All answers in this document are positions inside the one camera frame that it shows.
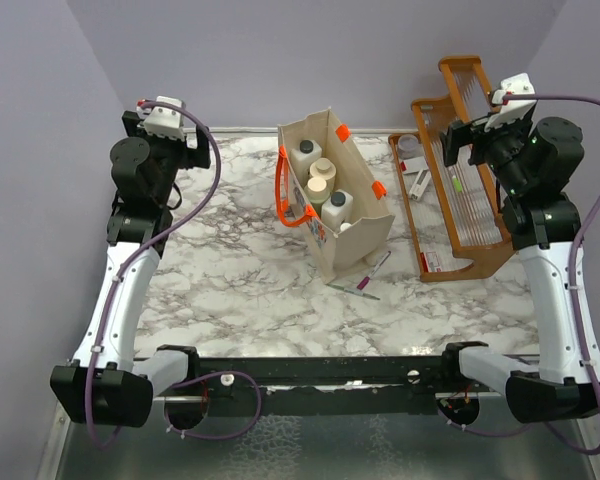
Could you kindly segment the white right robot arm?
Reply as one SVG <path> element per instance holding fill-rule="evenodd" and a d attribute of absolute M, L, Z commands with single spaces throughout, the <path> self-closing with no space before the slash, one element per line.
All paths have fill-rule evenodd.
<path fill-rule="evenodd" d="M 443 162 L 471 149 L 505 190 L 502 217 L 523 264 L 540 345 L 537 365 L 499 354 L 483 342 L 446 346 L 441 383 L 461 391 L 474 380 L 503 395 L 521 423 L 587 418 L 600 412 L 600 352 L 592 329 L 575 243 L 577 207 L 564 192 L 584 158 L 581 129 L 560 117 L 524 117 L 490 128 L 487 118 L 452 122 L 440 140 Z"/>

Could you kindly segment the cream floral canvas bag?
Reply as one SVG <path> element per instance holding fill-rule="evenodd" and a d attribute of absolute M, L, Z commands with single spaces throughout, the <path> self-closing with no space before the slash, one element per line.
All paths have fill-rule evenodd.
<path fill-rule="evenodd" d="M 327 109 L 280 125 L 277 133 L 280 223 L 301 232 L 326 283 L 371 266 L 395 215 L 347 125 Z"/>

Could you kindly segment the green bottle white cap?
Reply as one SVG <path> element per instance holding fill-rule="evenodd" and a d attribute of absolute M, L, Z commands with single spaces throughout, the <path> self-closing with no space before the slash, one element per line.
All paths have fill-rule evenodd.
<path fill-rule="evenodd" d="M 322 177 L 312 177 L 308 180 L 304 192 L 313 209 L 320 215 L 323 204 L 331 195 L 328 182 Z"/>

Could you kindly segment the white square bottle dark cap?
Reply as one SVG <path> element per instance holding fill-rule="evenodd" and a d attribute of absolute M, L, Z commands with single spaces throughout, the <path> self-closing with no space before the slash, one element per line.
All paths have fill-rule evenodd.
<path fill-rule="evenodd" d="M 303 139 L 291 150 L 290 160 L 296 174 L 306 173 L 310 166 L 322 157 L 322 147 L 312 139 Z"/>

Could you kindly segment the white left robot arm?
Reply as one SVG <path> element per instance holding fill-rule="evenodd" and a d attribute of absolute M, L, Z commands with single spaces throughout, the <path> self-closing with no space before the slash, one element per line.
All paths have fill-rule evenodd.
<path fill-rule="evenodd" d="M 50 386 L 69 418 L 89 427 L 140 427 L 153 399 L 172 387 L 186 395 L 200 385 L 192 347 L 163 346 L 135 360 L 134 342 L 151 278 L 168 236 L 178 228 L 169 198 L 179 171 L 219 166 L 217 144 L 198 123 L 190 146 L 182 102 L 142 100 L 122 115 L 126 131 L 110 150 L 116 187 L 107 223 L 107 260 L 91 321 L 78 349 L 53 369 Z"/>

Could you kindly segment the beige bottle beige cap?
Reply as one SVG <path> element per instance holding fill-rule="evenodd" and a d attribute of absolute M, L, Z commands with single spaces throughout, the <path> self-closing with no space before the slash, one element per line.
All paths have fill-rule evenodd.
<path fill-rule="evenodd" d="M 337 169 L 326 157 L 321 157 L 313 162 L 309 168 L 311 178 L 322 178 L 330 189 L 334 188 Z"/>

